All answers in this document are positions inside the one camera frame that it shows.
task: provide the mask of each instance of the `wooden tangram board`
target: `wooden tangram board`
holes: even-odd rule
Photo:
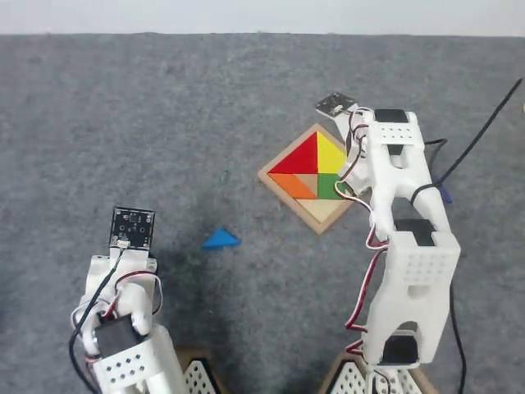
[[[350,205],[334,191],[345,147],[316,124],[258,173],[260,180],[322,234]]]

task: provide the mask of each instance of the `yellow triangle piece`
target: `yellow triangle piece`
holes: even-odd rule
[[[317,172],[336,174],[345,164],[346,156],[322,133],[317,133]]]
[[[340,199],[298,199],[297,202],[320,223],[327,220],[341,204],[345,203]]]

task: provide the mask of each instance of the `beige triangle piece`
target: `beige triangle piece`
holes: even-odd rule
[[[298,199],[303,206],[318,222],[322,223],[345,202],[340,199]]]
[[[295,174],[317,196],[317,174]]]

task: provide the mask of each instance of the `black cable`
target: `black cable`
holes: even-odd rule
[[[103,288],[106,287],[106,285],[109,283],[109,280],[112,278],[113,274],[115,273],[116,268],[118,267],[118,264],[120,263],[123,254],[124,254],[124,249],[121,249],[121,252],[116,258],[115,265],[113,265],[113,268],[111,269],[109,274],[106,275],[106,277],[100,282],[98,289],[94,292],[93,297],[91,298],[91,301],[86,307],[84,313],[82,314],[82,317],[80,318],[78,324],[75,327],[75,330],[73,331],[73,333],[71,334],[71,337],[69,338],[69,358],[71,359],[73,368],[75,369],[76,374],[79,375],[80,379],[82,379],[82,382],[84,382],[85,386],[94,394],[98,394],[98,389],[85,376],[84,371],[82,371],[82,368],[80,367],[75,357],[75,341],[80,333],[80,329],[85,323],[85,320],[89,316],[89,312],[91,312],[91,309],[93,309],[95,304],[97,304],[97,300],[98,300],[98,297],[100,296],[100,293],[102,293]]]
[[[441,148],[443,148],[445,144],[449,142],[446,138],[441,138],[435,141],[439,141],[439,142],[436,142],[437,146],[434,149],[434,152],[432,152],[432,154],[430,155],[430,158],[428,159],[428,170],[430,171],[431,174],[433,174],[434,162],[436,161],[437,154],[440,152]]]
[[[390,387],[390,380],[388,379],[388,377],[385,374],[379,372],[377,369],[374,369],[374,372],[377,373],[378,375],[381,375],[386,380],[386,386],[388,388],[388,392],[386,394],[390,394],[391,387]]]
[[[456,167],[467,157],[467,155],[470,153],[470,151],[474,148],[474,145],[477,144],[477,142],[483,137],[486,130],[489,128],[489,126],[492,124],[494,119],[498,116],[501,109],[505,106],[505,104],[510,100],[516,89],[521,85],[523,78],[520,78],[516,81],[514,86],[509,90],[509,92],[505,95],[501,103],[498,104],[498,106],[495,108],[494,112],[491,114],[491,116],[488,118],[488,120],[485,122],[485,125],[483,125],[482,129],[478,131],[470,145],[463,151],[462,154],[459,155],[459,157],[456,159],[455,162],[452,163],[450,168],[446,170],[446,172],[441,176],[440,179],[433,183],[429,183],[428,185],[419,186],[412,194],[412,198],[410,199],[410,203],[413,204],[414,200],[418,196],[419,192],[429,189],[431,187],[438,187],[443,184],[446,178],[449,177],[449,175],[456,169]]]
[[[443,140],[446,140],[446,138],[438,138],[437,140],[425,141],[425,145],[439,144],[439,143],[443,142]]]
[[[458,394],[463,393],[465,388],[465,379],[467,377],[467,358],[463,350],[463,343],[459,336],[458,322],[456,320],[456,311],[454,307],[454,282],[450,282],[450,320],[452,321],[452,328],[454,330],[454,336],[456,338],[456,345],[458,346],[459,355],[461,356],[461,380],[459,381]]]
[[[440,151],[440,148],[443,147],[443,145],[446,144],[446,138],[442,139],[444,142],[440,142],[439,145],[436,147],[434,152],[432,152],[432,156],[430,160],[428,161],[428,169],[432,173],[432,169],[434,167],[434,162],[436,160],[436,156]],[[456,309],[454,307],[454,282],[450,282],[450,289],[449,289],[449,303],[450,303],[450,320],[452,321],[452,329],[454,330],[454,337],[456,339],[456,345],[458,346],[459,355],[461,357],[461,379],[459,380],[459,389],[458,394],[463,394],[463,389],[465,387],[465,379],[467,378],[467,357],[465,356],[465,352],[463,350],[463,343],[461,342],[461,336],[459,335],[459,329],[458,329],[458,321],[456,319]]]

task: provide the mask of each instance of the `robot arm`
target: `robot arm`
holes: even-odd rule
[[[86,363],[104,394],[187,393],[169,333],[153,323],[156,280],[162,294],[157,260],[149,257],[153,219],[152,211],[114,209],[110,255],[92,257],[85,294],[71,315],[76,325],[116,267],[80,329]]]
[[[418,119],[403,110],[361,108],[342,94],[316,108],[346,141],[348,162],[340,176],[357,195],[372,188],[370,225],[387,242],[383,281],[360,330],[363,358],[371,369],[430,363],[449,313],[460,248],[437,189],[419,193],[413,206],[418,218],[392,213],[394,199],[410,199],[431,183]]]

